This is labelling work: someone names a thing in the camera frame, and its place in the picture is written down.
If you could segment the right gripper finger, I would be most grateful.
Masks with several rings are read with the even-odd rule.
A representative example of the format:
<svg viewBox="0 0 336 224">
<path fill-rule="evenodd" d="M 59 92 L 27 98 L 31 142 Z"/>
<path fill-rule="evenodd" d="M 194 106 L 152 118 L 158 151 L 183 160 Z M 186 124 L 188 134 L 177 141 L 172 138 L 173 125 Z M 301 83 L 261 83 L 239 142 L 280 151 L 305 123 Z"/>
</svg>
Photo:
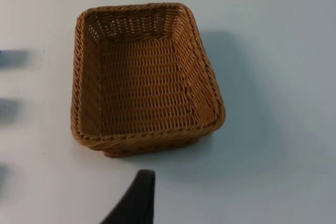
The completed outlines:
<svg viewBox="0 0 336 224">
<path fill-rule="evenodd" d="M 155 171 L 141 169 L 102 224 L 133 224 L 154 221 Z"/>
</svg>

